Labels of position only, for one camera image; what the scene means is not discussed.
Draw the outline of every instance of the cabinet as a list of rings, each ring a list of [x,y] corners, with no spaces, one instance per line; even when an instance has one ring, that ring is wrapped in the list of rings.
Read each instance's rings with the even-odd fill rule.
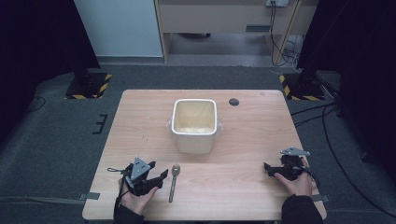
[[[318,0],[289,0],[286,7],[273,10],[265,0],[155,0],[157,20],[167,55],[173,33],[243,34],[263,33],[269,47],[271,18],[275,13],[273,35],[283,50],[289,35],[304,35],[315,13]],[[273,57],[279,60],[280,54]]]

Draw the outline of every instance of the container rim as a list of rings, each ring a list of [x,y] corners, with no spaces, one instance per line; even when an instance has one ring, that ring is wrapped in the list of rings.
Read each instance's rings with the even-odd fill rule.
[[[215,128],[214,128],[213,132],[211,132],[211,133],[181,133],[181,132],[178,132],[178,131],[175,130],[174,120],[175,120],[177,104],[180,103],[180,102],[187,102],[187,101],[210,102],[210,103],[213,104],[213,108],[214,108],[214,112],[215,112]],[[218,131],[218,109],[217,109],[216,102],[214,100],[211,100],[211,99],[200,99],[200,98],[197,98],[197,99],[192,99],[192,98],[191,99],[179,99],[179,100],[175,101],[173,114],[172,114],[172,122],[171,123],[172,123],[172,125],[171,125],[172,132],[175,133],[175,134],[178,134],[178,135],[194,135],[194,136],[197,136],[197,135],[198,136],[213,135],[214,133],[216,133]]]

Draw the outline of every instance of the black curtain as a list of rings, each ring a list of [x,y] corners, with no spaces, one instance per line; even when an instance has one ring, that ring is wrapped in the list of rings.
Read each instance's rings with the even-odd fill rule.
[[[0,0],[0,44],[0,143],[39,83],[100,68],[73,0]]]
[[[394,0],[320,0],[298,66],[341,75],[345,118],[396,183],[395,10]]]

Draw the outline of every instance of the wall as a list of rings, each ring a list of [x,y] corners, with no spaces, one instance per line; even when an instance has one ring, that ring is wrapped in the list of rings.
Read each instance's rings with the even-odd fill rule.
[[[162,57],[153,0],[75,0],[99,57]]]

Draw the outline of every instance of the table top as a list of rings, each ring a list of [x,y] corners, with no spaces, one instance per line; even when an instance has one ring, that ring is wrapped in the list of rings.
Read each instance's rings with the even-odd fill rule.
[[[235,98],[239,105],[229,104]],[[180,153],[168,122],[178,99],[211,99],[222,125],[212,151]],[[135,157],[156,161],[148,179],[169,169],[163,187],[146,207],[146,220],[280,220],[288,197],[284,186],[263,169],[281,166],[280,150],[302,148],[281,91],[257,90],[128,90],[108,135],[88,199],[87,220],[112,219],[120,173]],[[169,203],[171,168],[181,166],[175,196]],[[323,218],[323,202],[315,203]]]

